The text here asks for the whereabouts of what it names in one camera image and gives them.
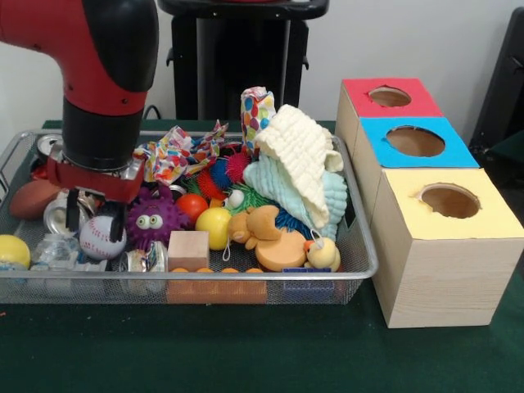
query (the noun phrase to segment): white washcloth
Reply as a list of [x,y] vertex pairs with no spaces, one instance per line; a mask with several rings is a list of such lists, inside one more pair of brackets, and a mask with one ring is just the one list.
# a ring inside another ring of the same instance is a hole
[[344,167],[329,131],[300,109],[284,105],[255,140],[260,151],[282,162],[314,226],[323,228],[329,222],[329,210],[322,175],[324,170],[336,172]]

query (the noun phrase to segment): light blue cloth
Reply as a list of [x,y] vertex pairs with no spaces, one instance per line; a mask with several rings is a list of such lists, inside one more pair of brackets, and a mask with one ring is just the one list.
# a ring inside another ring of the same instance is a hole
[[325,171],[322,176],[324,196],[329,210],[329,222],[323,228],[315,228],[300,193],[293,187],[289,174],[280,161],[260,154],[260,159],[244,170],[246,184],[263,197],[280,204],[287,213],[316,229],[323,237],[335,240],[337,225],[347,207],[347,186],[339,174]]

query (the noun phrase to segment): white wall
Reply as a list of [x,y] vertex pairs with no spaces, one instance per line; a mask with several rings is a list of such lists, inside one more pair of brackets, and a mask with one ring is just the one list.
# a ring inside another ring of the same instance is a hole
[[[471,136],[508,18],[522,0],[331,0],[309,23],[311,65],[300,107],[334,120],[341,79],[419,77],[454,127]],[[174,117],[170,16],[160,12],[160,54],[148,96]],[[0,150],[14,132],[61,117],[61,76],[50,58],[0,43]]]

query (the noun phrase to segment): football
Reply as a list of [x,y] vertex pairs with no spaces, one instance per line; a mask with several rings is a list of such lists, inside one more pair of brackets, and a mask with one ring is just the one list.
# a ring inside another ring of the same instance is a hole
[[17,219],[41,219],[46,206],[56,198],[60,190],[49,180],[27,183],[13,196],[9,213]]

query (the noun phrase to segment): circular hole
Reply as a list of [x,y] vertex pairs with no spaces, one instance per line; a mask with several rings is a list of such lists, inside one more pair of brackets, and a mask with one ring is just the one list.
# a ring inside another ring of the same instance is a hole
[[481,208],[476,196],[454,184],[434,184],[422,191],[422,200],[445,217],[467,219]]
[[411,102],[411,97],[399,88],[381,86],[369,94],[373,102],[381,106],[406,106]]
[[434,157],[445,149],[444,139],[427,129],[411,125],[392,129],[386,138],[393,147],[407,156]]

